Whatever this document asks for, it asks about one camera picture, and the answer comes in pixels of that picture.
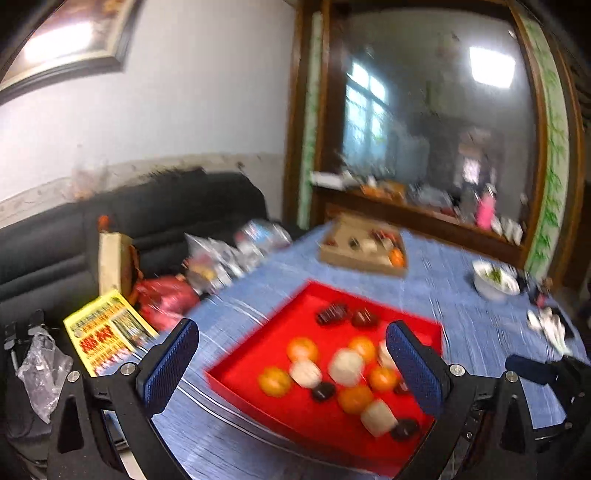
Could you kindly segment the white gloved right hand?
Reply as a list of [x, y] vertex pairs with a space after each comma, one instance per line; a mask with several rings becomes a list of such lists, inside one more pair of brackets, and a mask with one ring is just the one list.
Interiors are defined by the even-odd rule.
[[529, 310], [527, 320], [529, 327], [541, 332], [561, 356], [572, 355], [572, 350], [566, 343], [566, 329], [551, 307], [542, 308], [537, 313]]

